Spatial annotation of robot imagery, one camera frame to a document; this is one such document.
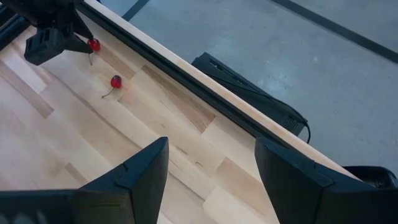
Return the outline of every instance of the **cherry stem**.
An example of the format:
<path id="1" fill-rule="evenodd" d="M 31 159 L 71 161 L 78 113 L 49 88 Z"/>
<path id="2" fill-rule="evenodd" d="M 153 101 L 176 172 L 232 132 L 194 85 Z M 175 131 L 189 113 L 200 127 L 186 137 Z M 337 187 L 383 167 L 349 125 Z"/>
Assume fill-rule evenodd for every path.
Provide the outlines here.
<path id="1" fill-rule="evenodd" d="M 90 65 L 93 65 L 93 62 L 91 61 L 91 54 L 88 54 L 88 60 L 90 61 Z"/>
<path id="2" fill-rule="evenodd" d="M 108 96 L 109 94 L 111 94 L 113 92 L 114 88 L 107 94 L 107 95 L 103 95 L 102 98 L 104 98 L 105 96 Z"/>

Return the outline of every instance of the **black cable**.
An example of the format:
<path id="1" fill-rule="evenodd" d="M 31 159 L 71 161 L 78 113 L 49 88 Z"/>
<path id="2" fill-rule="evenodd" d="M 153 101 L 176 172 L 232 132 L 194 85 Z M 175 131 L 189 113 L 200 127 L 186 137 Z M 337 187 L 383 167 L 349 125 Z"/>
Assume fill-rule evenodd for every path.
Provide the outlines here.
<path id="1" fill-rule="evenodd" d="M 280 104 L 282 104 L 282 105 L 284 105 L 284 106 L 287 106 L 288 108 L 290 108 L 290 109 L 301 119 L 301 121 L 298 121 L 298 122 L 299 122 L 299 123 L 302 123 L 302 124 L 307 128 L 307 130 L 308 130 L 307 144 L 310 144 L 310 140 L 311 140 L 311 129 L 310 129 L 310 126 L 308 125 L 308 122 L 305 120 L 305 118 L 304 118 L 296 109 L 294 109 L 293 107 L 291 107 L 291 106 L 288 105 L 287 103 L 283 102 L 282 100 L 278 100 L 277 98 L 274 98 L 273 96 L 267 96 L 267 95 L 264 95 L 264 94 L 259 93 L 259 92 L 257 92 L 257 91 L 250 90 L 250 89 L 245 88 L 245 87 L 243 87 L 243 86 L 239 86 L 239 85 L 237 85 L 237 84 L 235 84 L 235 83 L 226 81 L 226 80 L 224 80 L 223 78 L 217 77 L 217 76 L 215 76 L 215 75 L 212 75 L 212 74 L 209 74 L 209 73 L 206 73 L 206 75 L 208 75 L 208 76 L 210 76 L 210 77 L 217 78 L 217 79 L 222 80 L 223 82 L 226 82 L 226 83 L 228 83 L 228 84 L 230 84 L 230 85 L 233 85 L 233 86 L 236 86 L 236 87 L 239 87 L 239 88 L 243 88 L 243 89 L 245 89 L 245 90 L 247 90 L 247 91 L 250 91 L 250 92 L 255 93 L 255 94 L 257 94 L 257 95 L 263 96 L 263 97 L 265 97 L 265 98 L 267 98 L 267 99 L 270 99 L 270 100 L 273 100 L 273 101 L 275 101 L 275 102 L 278 102 L 278 103 L 280 103 Z"/>

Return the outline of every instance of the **wooden plank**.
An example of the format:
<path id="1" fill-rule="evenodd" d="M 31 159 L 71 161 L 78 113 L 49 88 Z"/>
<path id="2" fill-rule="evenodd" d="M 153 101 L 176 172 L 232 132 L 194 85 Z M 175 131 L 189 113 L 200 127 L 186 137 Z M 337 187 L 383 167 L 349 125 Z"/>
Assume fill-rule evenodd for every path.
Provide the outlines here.
<path id="1" fill-rule="evenodd" d="M 44 119 L 17 90 L 2 78 L 0 78 L 0 96 L 0 102 L 12 111 L 26 129 L 45 139 L 51 151 L 64 161 L 64 164 L 68 162 L 73 153 L 86 147 L 84 139 L 59 111 L 54 111 Z"/>
<path id="2" fill-rule="evenodd" d="M 78 189 L 85 184 L 86 180 L 82 177 L 81 180 L 77 180 L 73 174 L 67 171 L 66 168 L 62 169 L 53 179 L 51 185 L 52 189 Z"/>
<path id="3" fill-rule="evenodd" d="M 200 133 L 203 133 L 208 125 L 214 120 L 214 113 L 191 99 L 189 95 L 185 94 L 188 91 L 180 90 L 174 86 L 169 82 L 169 77 L 161 76 L 148 66 L 143 66 L 142 71 L 161 87 L 163 92 L 181 111 L 181 114 L 185 116 Z"/>
<path id="4" fill-rule="evenodd" d="M 185 188 L 175 177 L 167 177 L 161 211 L 173 224 L 216 224 L 197 200 L 195 194 Z"/>
<path id="5" fill-rule="evenodd" d="M 261 179 L 254 157 L 255 139 L 238 125 L 220 115 L 209 125 L 202 137 L 247 173 L 257 180 Z"/>
<path id="6" fill-rule="evenodd" d="M 77 56 L 73 52 L 64 52 L 47 62 L 43 67 L 69 86 L 76 95 L 86 102 L 86 105 L 92 107 L 104 120 L 136 143 L 137 146 L 146 147 L 159 138 L 158 134 L 144 125 L 114 98 L 102 99 L 101 95 L 108 91 L 111 76 L 107 83 L 103 83 L 101 77 L 105 75 L 104 73 L 90 72 L 87 69 L 81 70 L 80 67 L 89 67 L 90 64 L 79 60 L 70 60 L 70 58 L 77 58 Z"/>
<path id="7" fill-rule="evenodd" d="M 203 209 L 218 224 L 264 224 L 259 217 L 220 187 L 214 189 L 206 199 Z"/>
<path id="8" fill-rule="evenodd" d="M 71 174 L 76 180 L 84 178 L 93 181 L 114 168 L 98 151 L 86 147 L 74 154 L 67 166 L 73 166 L 77 173 Z"/>
<path id="9" fill-rule="evenodd" d="M 7 178 L 5 178 L 3 175 L 0 175 L 0 190 L 12 190 L 15 189 L 15 187 L 10 183 Z"/>
<path id="10" fill-rule="evenodd" d="M 265 220 L 277 220 L 274 208 L 260 180 L 226 158 L 218 167 L 217 184 L 257 210 Z"/>
<path id="11" fill-rule="evenodd" d="M 160 212 L 159 217 L 157 218 L 157 224 L 173 224 L 166 216 Z"/>
<path id="12" fill-rule="evenodd" d="M 119 165 L 142 149 L 58 79 L 41 95 L 112 165 Z"/>
<path id="13" fill-rule="evenodd" d="M 39 94 L 47 86 L 45 81 L 33 71 L 29 63 L 21 57 L 12 44 L 8 45 L 0 55 L 3 55 L 3 64 L 17 74 L 36 94 Z"/>
<path id="14" fill-rule="evenodd" d="M 0 76 L 12 85 L 43 116 L 43 118 L 50 116 L 53 108 L 1 60 Z"/>
<path id="15" fill-rule="evenodd" d="M 65 166 L 65 170 L 82 186 L 89 181 L 70 163 Z"/>
<path id="16" fill-rule="evenodd" d="M 146 86 L 140 88 L 149 81 L 146 79 L 136 80 L 136 78 L 134 77 L 132 80 L 136 81 L 135 84 L 131 85 L 129 91 L 123 94 L 119 102 L 147 127 L 161 136 L 167 136 L 169 143 L 182 151 L 186 158 L 205 174 L 209 176 L 214 174 L 224 157 L 212 145 L 203 141 L 198 133 L 189 126 L 183 125 L 180 116 L 168 112 L 168 108 L 172 107 L 174 103 L 158 102 L 157 95 L 150 97 L 145 91 Z"/>
<path id="17" fill-rule="evenodd" d="M 215 181 L 201 172 L 196 164 L 185 157 L 184 153 L 173 146 L 169 146 L 169 149 L 169 172 L 199 197 L 207 198 L 215 187 Z"/>
<path id="18" fill-rule="evenodd" d="M 112 66 L 118 73 L 123 73 L 125 74 L 126 78 L 129 80 L 131 79 L 136 72 L 131 69 L 126 63 L 123 62 L 123 60 L 120 59 L 117 55 L 115 55 L 109 47 L 102 43 L 101 44 L 101 50 L 97 53 L 98 56 L 100 56 L 106 63 L 108 63 L 110 66 Z"/>
<path id="19" fill-rule="evenodd" d="M 42 189 L 51 185 L 64 161 L 47 139 L 27 128 L 4 103 L 0 103 L 0 169 L 16 189 Z"/>

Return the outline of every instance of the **wood grain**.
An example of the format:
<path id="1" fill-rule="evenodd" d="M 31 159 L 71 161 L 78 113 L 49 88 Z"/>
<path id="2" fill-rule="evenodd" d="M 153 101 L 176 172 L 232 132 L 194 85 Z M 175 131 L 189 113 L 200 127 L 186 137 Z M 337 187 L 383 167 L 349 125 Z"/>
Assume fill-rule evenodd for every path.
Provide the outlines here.
<path id="1" fill-rule="evenodd" d="M 53 108 L 1 60 L 0 76 L 12 85 L 44 118 L 50 116 Z"/>
<path id="2" fill-rule="evenodd" d="M 87 2 L 181 63 L 96 1 Z M 22 49 L 34 33 L 32 27 L 0 52 L 0 189 L 79 188 L 160 136 L 168 136 L 169 175 L 158 223 L 278 223 L 259 179 L 254 138 L 82 18 L 104 47 L 92 55 L 92 66 L 87 55 L 68 51 L 39 67 L 28 64 Z M 258 121 L 274 125 L 198 71 L 191 72 L 252 117 L 258 116 Z M 115 74 L 121 76 L 123 87 L 102 98 Z M 272 130 L 301 145 L 281 127 Z M 311 147 L 300 147 L 341 170 Z"/>

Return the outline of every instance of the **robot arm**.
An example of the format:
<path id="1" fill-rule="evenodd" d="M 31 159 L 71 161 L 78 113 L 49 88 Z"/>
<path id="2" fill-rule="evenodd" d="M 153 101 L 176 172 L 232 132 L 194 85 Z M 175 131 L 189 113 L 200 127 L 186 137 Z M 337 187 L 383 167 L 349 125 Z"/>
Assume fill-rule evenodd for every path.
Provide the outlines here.
<path id="1" fill-rule="evenodd" d="M 0 1 L 37 28 L 36 35 L 26 40 L 24 57 L 28 62 L 40 65 L 64 50 L 86 54 L 93 52 L 76 35 L 93 39 L 93 34 L 75 9 L 75 4 L 81 3 L 82 0 Z"/>

